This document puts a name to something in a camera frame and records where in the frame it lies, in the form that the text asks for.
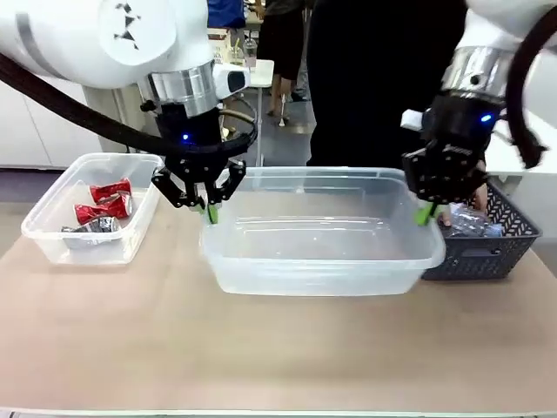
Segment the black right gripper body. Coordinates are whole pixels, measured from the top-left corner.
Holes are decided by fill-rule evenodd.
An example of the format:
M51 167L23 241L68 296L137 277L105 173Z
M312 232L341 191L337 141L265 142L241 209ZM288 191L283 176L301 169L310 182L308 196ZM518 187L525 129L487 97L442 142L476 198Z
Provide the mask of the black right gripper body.
M422 118L427 174L486 171L485 151L497 122L497 104L448 93L435 97Z

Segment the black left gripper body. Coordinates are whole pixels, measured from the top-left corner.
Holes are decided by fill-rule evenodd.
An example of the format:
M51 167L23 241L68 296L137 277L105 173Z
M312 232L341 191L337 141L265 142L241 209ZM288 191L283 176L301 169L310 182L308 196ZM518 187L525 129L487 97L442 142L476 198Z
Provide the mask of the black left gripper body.
M186 185L216 183L226 165L227 144L219 126L219 109L188 116L182 104L164 104L156 116L163 139L187 151L183 157L167 156L164 168L154 174L155 185L172 185L171 175Z

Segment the person's hand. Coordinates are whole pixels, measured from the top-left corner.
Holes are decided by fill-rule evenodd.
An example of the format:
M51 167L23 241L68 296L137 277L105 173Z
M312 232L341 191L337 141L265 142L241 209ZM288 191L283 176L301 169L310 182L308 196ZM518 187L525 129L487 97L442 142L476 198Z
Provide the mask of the person's hand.
M487 184L480 186L473 195L473 208L477 212L487 212L487 202L488 202L488 188ZM452 206L447 205L443 206L438 215L438 219L440 220L441 224L446 227L450 227L452 225Z

